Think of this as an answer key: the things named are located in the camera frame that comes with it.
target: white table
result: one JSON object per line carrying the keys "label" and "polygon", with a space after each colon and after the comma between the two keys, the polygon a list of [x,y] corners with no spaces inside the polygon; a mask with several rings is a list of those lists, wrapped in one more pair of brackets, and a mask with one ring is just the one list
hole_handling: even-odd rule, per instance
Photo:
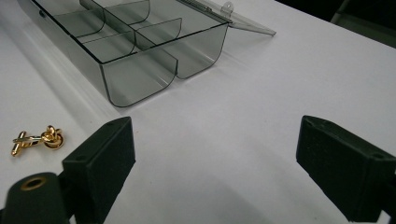
{"label": "white table", "polygon": [[[229,29],[213,67],[119,109],[16,1],[0,1],[0,202],[27,175],[59,174],[102,124],[131,116],[137,162],[106,223],[347,223],[296,162],[301,117],[396,155],[396,49],[275,1],[233,3],[277,35]],[[49,124],[64,130],[62,149],[9,155],[20,131]]]}

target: hinged plastic lid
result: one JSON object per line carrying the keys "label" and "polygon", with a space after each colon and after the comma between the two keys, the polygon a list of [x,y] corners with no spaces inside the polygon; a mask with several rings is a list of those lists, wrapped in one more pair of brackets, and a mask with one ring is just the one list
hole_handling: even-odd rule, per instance
{"label": "hinged plastic lid", "polygon": [[233,12],[233,3],[226,2],[223,7],[210,0],[180,0],[193,7],[199,7],[211,14],[215,14],[229,22],[229,26],[235,29],[256,32],[265,35],[275,35],[276,31],[269,29],[255,21]]}

